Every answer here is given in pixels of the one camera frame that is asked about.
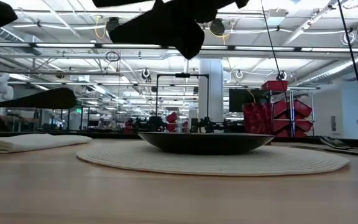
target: black metal frame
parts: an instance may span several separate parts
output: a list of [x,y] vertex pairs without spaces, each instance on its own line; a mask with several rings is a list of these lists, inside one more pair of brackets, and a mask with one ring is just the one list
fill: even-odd
[[206,77],[207,79],[207,98],[206,98],[206,116],[209,117],[209,74],[188,74],[188,73],[178,73],[178,74],[157,74],[157,90],[155,92],[155,115],[158,113],[158,80],[161,76],[174,76],[176,78],[189,78],[189,77]]

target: red storage rack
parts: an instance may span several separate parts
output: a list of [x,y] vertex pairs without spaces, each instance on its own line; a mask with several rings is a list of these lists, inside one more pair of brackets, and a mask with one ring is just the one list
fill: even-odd
[[311,107],[300,102],[299,100],[293,101],[293,107],[296,113],[302,114],[303,117],[307,118],[311,114]]
[[288,89],[288,81],[280,81],[280,80],[272,80],[267,81],[262,85],[262,89],[264,90],[272,90],[272,91],[286,91]]
[[[285,128],[291,124],[291,122],[289,120],[284,121],[284,119],[288,119],[285,117],[285,114],[275,118],[275,120],[273,121],[273,131],[275,133],[279,132],[280,130],[282,130],[283,128]],[[295,126],[297,128],[300,128],[304,132],[308,132],[313,127],[313,123],[311,121],[305,120],[305,118],[302,117],[302,115],[297,114],[295,116]]]

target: white pillar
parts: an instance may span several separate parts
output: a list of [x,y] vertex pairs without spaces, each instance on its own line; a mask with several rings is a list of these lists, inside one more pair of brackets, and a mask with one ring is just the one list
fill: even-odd
[[[209,75],[209,118],[214,122],[223,121],[223,66],[221,59],[200,59],[199,74]],[[207,116],[206,77],[198,80],[198,117]]]

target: black cable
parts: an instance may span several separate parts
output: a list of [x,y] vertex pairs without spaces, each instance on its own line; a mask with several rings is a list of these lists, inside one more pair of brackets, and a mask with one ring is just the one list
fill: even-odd
[[349,51],[350,51],[351,57],[352,57],[354,73],[356,75],[357,84],[358,84],[358,69],[357,69],[357,65],[356,65],[356,60],[354,59],[352,44],[351,44],[351,41],[350,41],[350,38],[349,38],[349,33],[347,31],[347,28],[346,28],[346,21],[345,21],[345,17],[343,16],[341,1],[340,0],[337,0],[337,1],[338,1],[339,12],[341,13],[341,17],[342,17],[343,27],[345,29],[345,36],[346,36],[346,40],[347,40],[347,45],[349,47]]
[[[264,19],[265,19],[265,25],[266,25],[266,29],[267,29],[267,34],[268,34],[268,39],[270,41],[270,46],[272,47],[272,52],[273,52],[273,56],[274,56],[274,61],[276,63],[276,67],[277,67],[277,72],[278,72],[278,79],[280,80],[280,83],[283,87],[283,89],[285,88],[284,87],[284,84],[283,84],[283,80],[280,76],[280,68],[278,67],[278,62],[277,62],[277,58],[276,58],[276,52],[274,51],[274,47],[273,47],[273,42],[272,42],[272,36],[270,35],[270,31],[269,31],[269,26],[267,25],[267,18],[266,18],[266,13],[265,13],[265,8],[264,8],[264,2],[263,0],[260,0],[260,4],[262,5],[262,12],[264,12]],[[284,97],[285,97],[285,106],[287,107],[287,111],[291,112],[289,109],[288,109],[288,101],[287,101],[287,90],[284,91]],[[291,133],[292,134],[295,134],[294,130],[293,130],[293,124],[291,123]]]
[[117,52],[110,51],[110,52],[106,53],[106,60],[109,62],[118,62],[120,59],[121,59],[121,56]]

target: computer monitor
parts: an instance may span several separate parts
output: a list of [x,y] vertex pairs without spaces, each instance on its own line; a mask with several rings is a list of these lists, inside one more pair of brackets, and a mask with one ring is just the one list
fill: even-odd
[[242,105],[248,103],[266,103],[268,102],[269,91],[266,90],[229,90],[229,111],[242,112]]
[[98,127],[99,126],[99,121],[88,121],[88,126]]

